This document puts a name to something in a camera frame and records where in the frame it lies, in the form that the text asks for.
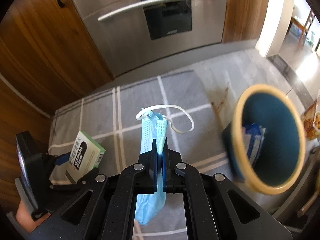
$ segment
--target wooden cabinet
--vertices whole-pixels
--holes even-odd
[[[113,79],[73,2],[61,1],[15,0],[0,23],[0,74],[50,115]]]
[[[50,120],[18,97],[0,80],[0,205],[15,211],[20,197],[14,179],[20,176],[15,135],[29,130],[33,138],[48,144]]]
[[[222,42],[258,39],[269,0],[227,0]]]

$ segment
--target yellow rim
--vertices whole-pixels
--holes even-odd
[[[249,163],[247,153],[244,147],[244,142],[242,140],[242,112],[244,104],[251,95],[257,93],[267,93],[275,96],[280,101],[282,101],[284,105],[289,109],[297,126],[300,145],[297,165],[289,179],[285,183],[276,187],[272,187],[263,183],[256,175],[252,166]],[[306,142],[304,138],[304,129],[300,119],[300,115],[298,114],[291,100],[287,98],[284,93],[272,86],[264,84],[257,84],[249,87],[246,91],[244,91],[244,93],[241,95],[237,102],[236,109],[233,114],[233,120],[231,123],[231,135],[232,147],[233,152],[235,154],[236,162],[239,166],[239,169],[244,177],[247,186],[264,194],[275,195],[286,191],[293,185],[293,183],[298,178],[303,166]]]

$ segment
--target plaid tablecloth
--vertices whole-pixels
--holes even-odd
[[[137,162],[140,153],[141,108],[171,104],[184,108],[192,116],[195,128],[180,135],[167,130],[169,149],[180,152],[182,160],[201,173],[221,172],[232,179],[218,122],[202,83],[193,71],[164,75],[90,95],[56,111],[51,127],[49,154],[71,150],[79,130],[86,131],[106,149],[99,165],[107,176],[119,174]],[[189,119],[178,109],[161,109],[173,119],[179,130],[188,130]],[[51,180],[63,183],[65,166],[56,167]],[[187,239],[181,194],[167,194],[164,208],[148,225],[134,224],[134,239]]]

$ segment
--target metal screw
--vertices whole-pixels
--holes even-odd
[[[178,163],[177,164],[177,168],[180,170],[184,170],[187,167],[187,165],[185,163]]]
[[[141,171],[144,166],[141,163],[136,163],[133,167],[136,171]]]
[[[96,182],[104,182],[106,180],[106,176],[104,176],[103,174],[99,174],[96,177]]]
[[[214,176],[214,178],[217,180],[217,181],[224,181],[224,176],[220,173],[216,174]]]

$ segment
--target green and white box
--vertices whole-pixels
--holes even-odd
[[[71,183],[76,184],[82,176],[97,168],[105,151],[86,132],[79,131],[66,170]]]

